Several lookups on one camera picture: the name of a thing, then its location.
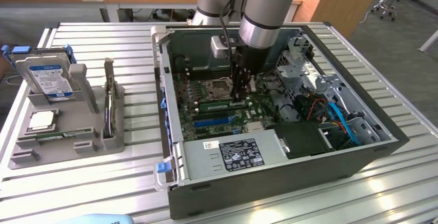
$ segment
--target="gray floor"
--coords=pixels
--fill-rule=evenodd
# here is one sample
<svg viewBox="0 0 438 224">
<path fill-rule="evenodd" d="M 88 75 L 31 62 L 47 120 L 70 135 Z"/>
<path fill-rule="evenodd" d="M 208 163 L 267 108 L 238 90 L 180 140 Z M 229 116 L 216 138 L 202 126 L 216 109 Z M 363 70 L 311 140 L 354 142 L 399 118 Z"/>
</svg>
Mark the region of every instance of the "gray floor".
<svg viewBox="0 0 438 224">
<path fill-rule="evenodd" d="M 414 2 L 397 4 L 399 16 L 394 22 L 378 14 L 369 14 L 359 24 L 350 42 L 386 76 L 407 99 L 438 125 L 438 43 L 429 53 L 417 49 L 438 29 L 438 17 L 423 11 Z M 151 10 L 136 14 L 144 21 Z M 36 46 L 46 22 L 102 22 L 99 10 L 79 9 L 1 9 L 0 43 Z M 0 127 L 12 105 L 18 86 L 0 83 Z"/>
</svg>

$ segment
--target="robotic arm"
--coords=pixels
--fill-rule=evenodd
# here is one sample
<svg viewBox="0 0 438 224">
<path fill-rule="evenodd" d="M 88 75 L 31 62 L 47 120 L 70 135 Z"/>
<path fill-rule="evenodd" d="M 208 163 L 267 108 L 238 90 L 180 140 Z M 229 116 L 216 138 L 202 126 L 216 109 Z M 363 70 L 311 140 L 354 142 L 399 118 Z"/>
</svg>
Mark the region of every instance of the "robotic arm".
<svg viewBox="0 0 438 224">
<path fill-rule="evenodd" d="M 198 15 L 194 18 L 194 24 L 219 25 L 220 13 L 227 1 L 198 0 Z M 235 53 L 230 57 L 230 78 L 234 85 L 230 95 L 234 101 L 246 98 L 247 93 L 255 89 L 257 74 L 265 66 L 291 2 L 293 0 L 247 0 Z M 224 49 L 229 46 L 218 36 L 211 40 L 212 51 L 218 56 L 218 51 L 222 49 L 226 52 Z"/>
</svg>

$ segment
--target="blue hard drive label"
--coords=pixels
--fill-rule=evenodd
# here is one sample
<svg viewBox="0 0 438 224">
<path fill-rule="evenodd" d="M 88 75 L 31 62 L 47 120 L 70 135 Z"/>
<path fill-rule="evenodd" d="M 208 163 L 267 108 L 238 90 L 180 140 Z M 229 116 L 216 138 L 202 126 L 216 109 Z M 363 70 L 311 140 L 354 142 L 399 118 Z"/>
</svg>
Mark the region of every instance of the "blue hard drive label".
<svg viewBox="0 0 438 224">
<path fill-rule="evenodd" d="M 64 77 L 68 73 L 60 65 L 31 66 L 30 72 L 42 91 L 50 97 L 67 97 L 72 95 L 72 88 L 68 79 Z"/>
<path fill-rule="evenodd" d="M 227 171 L 237 171 L 265 165 L 255 139 L 238 140 L 219 144 Z"/>
</svg>

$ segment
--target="circuit board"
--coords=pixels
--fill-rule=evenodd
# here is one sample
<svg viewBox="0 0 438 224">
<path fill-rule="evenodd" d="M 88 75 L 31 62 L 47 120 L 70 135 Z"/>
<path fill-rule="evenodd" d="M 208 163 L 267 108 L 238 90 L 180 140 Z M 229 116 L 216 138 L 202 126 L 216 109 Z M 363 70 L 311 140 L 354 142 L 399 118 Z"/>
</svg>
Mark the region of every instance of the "circuit board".
<svg viewBox="0 0 438 224">
<path fill-rule="evenodd" d="M 184 141 L 207 139 L 261 129 L 279 122 L 279 115 L 269 94 L 250 94 L 238 104 L 229 95 L 230 80 L 190 80 L 174 76 L 178 110 Z"/>
</svg>

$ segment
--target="aluminum workbench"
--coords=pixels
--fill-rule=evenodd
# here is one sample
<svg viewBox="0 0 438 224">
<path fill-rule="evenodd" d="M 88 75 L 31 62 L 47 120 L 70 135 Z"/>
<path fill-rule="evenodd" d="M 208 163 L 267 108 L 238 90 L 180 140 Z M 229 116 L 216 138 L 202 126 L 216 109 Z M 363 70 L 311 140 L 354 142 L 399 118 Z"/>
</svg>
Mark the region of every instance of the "aluminum workbench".
<svg viewBox="0 0 438 224">
<path fill-rule="evenodd" d="M 22 123 L 30 105 L 24 98 L 27 85 L 22 84 L 0 134 L 0 222 L 52 223 L 90 213 L 130 214 L 136 223 L 422 223 L 438 216 L 437 128 L 337 30 L 322 23 L 309 23 L 410 142 L 351 178 L 171 220 L 167 193 L 156 192 L 152 176 L 152 164 L 162 159 L 162 144 L 151 25 L 63 23 L 44 30 L 39 47 L 68 43 L 78 61 L 88 66 L 92 86 L 104 84 L 103 59 L 115 59 L 116 81 L 126 88 L 126 150 L 10 170 L 19 131 L 15 124 Z M 319 52 L 315 60 L 323 62 Z M 327 64 L 321 67 L 330 73 Z"/>
</svg>

